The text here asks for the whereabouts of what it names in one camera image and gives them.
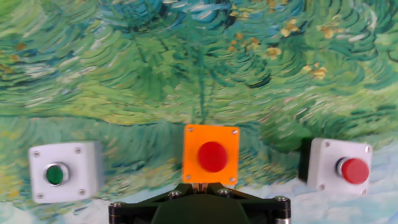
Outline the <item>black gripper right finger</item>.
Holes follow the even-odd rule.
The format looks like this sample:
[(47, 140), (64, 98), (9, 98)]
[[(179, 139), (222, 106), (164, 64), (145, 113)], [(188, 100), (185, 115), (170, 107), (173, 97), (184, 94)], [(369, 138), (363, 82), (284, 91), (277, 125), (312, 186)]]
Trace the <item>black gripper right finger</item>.
[(277, 195), (260, 198), (221, 183), (200, 184), (200, 218), (205, 223), (291, 223), (291, 201)]

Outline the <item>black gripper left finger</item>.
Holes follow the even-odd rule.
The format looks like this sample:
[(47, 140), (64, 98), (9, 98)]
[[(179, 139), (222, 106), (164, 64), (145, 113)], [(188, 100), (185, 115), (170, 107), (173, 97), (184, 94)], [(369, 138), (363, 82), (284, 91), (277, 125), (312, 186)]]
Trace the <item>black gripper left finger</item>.
[(113, 202), (108, 206), (109, 224), (151, 223), (161, 205), (197, 192), (192, 184), (178, 184), (168, 192), (138, 203)]

